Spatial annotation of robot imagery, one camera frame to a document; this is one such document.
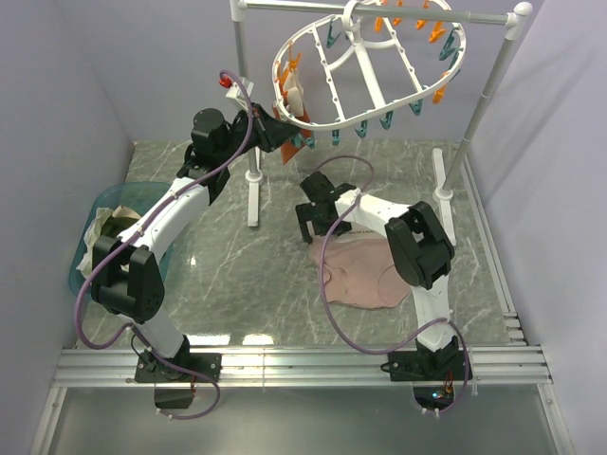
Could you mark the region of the pink underwear white waistband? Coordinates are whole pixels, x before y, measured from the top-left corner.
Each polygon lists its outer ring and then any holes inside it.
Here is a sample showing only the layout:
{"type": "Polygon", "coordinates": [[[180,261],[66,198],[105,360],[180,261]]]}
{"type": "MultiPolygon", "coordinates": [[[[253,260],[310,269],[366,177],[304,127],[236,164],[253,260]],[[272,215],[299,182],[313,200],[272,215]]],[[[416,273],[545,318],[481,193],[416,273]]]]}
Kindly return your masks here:
{"type": "Polygon", "coordinates": [[[323,242],[316,237],[309,257],[322,268],[324,299],[366,310],[395,308],[411,294],[400,278],[386,238],[370,230],[323,242]]]}

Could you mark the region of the white oval clip hanger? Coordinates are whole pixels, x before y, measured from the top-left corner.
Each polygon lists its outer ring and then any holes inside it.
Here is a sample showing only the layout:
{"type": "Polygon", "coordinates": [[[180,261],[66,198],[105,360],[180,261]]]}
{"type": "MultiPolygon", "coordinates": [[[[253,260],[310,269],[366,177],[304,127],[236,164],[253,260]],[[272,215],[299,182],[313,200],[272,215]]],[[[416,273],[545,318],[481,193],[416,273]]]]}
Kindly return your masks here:
{"type": "Polygon", "coordinates": [[[339,144],[340,130],[347,126],[353,126],[357,135],[364,138],[368,129],[368,120],[371,118],[378,118],[382,128],[388,130],[392,125],[394,110],[408,106],[418,116],[421,114],[425,98],[430,97],[434,104],[440,103],[444,98],[448,83],[460,71],[467,48],[466,33],[461,24],[453,23],[451,29],[446,29],[443,21],[434,24],[429,42],[433,44],[444,37],[446,41],[441,49],[439,60],[442,62],[450,60],[451,63],[437,82],[425,85],[417,78],[415,68],[406,55],[405,47],[398,39],[395,26],[401,20],[378,17],[375,31],[380,32],[382,29],[386,29],[389,32],[389,39],[383,42],[366,41],[360,33],[360,19],[353,18],[354,7],[360,5],[381,7],[383,3],[380,1],[350,1],[341,9],[340,13],[328,15],[300,29],[283,44],[275,57],[271,72],[275,92],[274,114],[278,119],[288,120],[302,130],[300,137],[293,141],[295,148],[301,148],[303,145],[312,148],[316,131],[329,131],[332,134],[333,143],[339,144]],[[321,60],[324,81],[328,86],[330,100],[336,110],[336,119],[329,123],[311,121],[305,110],[304,91],[299,83],[301,56],[294,56],[292,48],[306,35],[311,36],[314,40],[321,60]],[[369,52],[392,48],[397,51],[399,59],[403,63],[407,76],[413,84],[414,92],[401,98],[386,100],[369,52]],[[352,57],[357,59],[373,107],[363,113],[348,117],[343,111],[335,73],[352,57]]]}

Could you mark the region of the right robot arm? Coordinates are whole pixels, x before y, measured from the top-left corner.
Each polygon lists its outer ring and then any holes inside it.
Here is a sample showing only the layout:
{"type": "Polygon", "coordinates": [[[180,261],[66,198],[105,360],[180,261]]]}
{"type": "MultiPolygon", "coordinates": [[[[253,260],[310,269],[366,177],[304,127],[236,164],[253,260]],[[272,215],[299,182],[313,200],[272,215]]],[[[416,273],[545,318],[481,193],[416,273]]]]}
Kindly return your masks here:
{"type": "Polygon", "coordinates": [[[391,308],[414,300],[414,355],[400,364],[409,380],[442,379],[459,362],[450,325],[449,274],[454,247],[432,207],[399,204],[320,172],[300,185],[308,200],[296,208],[303,240],[317,265],[324,305],[391,308]]]}

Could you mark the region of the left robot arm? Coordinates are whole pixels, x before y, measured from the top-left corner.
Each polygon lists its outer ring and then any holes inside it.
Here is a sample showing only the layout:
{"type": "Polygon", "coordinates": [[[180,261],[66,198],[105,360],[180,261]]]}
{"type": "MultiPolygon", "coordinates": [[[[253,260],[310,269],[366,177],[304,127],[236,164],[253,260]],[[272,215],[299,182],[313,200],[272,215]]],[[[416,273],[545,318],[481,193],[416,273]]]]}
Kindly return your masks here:
{"type": "Polygon", "coordinates": [[[258,103],[239,111],[233,122],[214,108],[198,112],[192,142],[167,192],[132,226],[94,244],[91,297],[143,342],[145,368],[170,381],[195,371],[189,340],[162,308],[159,263],[166,250],[217,199],[234,159],[252,149],[270,153],[299,133],[299,127],[274,118],[258,103]]]}

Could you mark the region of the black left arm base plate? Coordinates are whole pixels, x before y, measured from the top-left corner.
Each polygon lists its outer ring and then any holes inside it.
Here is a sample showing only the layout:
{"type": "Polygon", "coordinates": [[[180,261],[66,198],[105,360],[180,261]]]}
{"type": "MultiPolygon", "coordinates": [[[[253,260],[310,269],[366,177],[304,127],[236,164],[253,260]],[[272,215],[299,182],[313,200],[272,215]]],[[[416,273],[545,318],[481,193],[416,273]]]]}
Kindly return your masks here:
{"type": "Polygon", "coordinates": [[[186,354],[184,358],[159,360],[150,352],[139,355],[136,383],[217,382],[222,368],[219,353],[186,354]]]}

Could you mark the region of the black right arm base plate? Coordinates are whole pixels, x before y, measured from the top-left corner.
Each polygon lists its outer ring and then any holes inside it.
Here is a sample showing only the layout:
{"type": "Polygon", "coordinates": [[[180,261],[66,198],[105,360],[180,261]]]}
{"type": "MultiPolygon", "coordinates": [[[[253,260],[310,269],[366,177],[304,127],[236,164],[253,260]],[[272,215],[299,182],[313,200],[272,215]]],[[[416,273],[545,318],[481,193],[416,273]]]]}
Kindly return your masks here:
{"type": "Polygon", "coordinates": [[[392,382],[444,382],[448,377],[463,381],[473,377],[462,351],[445,355],[430,351],[392,352],[380,369],[390,375],[392,382]]]}

